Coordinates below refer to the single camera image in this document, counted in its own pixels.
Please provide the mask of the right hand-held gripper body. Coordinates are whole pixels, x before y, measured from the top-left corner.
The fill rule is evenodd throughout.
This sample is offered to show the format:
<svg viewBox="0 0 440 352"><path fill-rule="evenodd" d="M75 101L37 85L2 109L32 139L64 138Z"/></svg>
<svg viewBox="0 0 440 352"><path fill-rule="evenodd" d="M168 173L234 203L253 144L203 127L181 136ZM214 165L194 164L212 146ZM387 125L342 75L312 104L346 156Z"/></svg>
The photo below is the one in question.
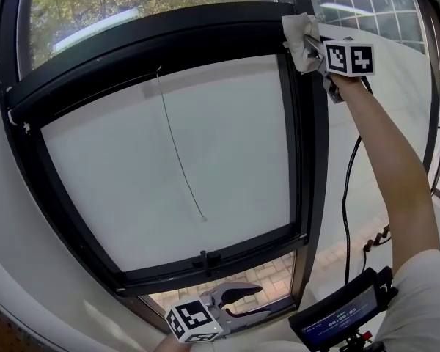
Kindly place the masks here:
<svg viewBox="0 0 440 352"><path fill-rule="evenodd" d="M361 78L366 88L371 89L367 80L374 75L373 45L355 40L327 40L317 49L320 58L318 72L323 76L323 86L334 103L344 100L331 74L349 78Z"/></svg>

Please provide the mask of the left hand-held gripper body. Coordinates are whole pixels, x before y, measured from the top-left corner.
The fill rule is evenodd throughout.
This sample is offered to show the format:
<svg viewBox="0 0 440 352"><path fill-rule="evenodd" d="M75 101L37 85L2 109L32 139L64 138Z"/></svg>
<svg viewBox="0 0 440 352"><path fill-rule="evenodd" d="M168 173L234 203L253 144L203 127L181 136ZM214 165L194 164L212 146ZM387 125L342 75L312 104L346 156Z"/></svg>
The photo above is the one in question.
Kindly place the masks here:
<svg viewBox="0 0 440 352"><path fill-rule="evenodd" d="M200 296L187 296L173 304L165 320L178 342L212 342L231 333L234 323L227 322L223 307L214 303L214 288Z"/></svg>

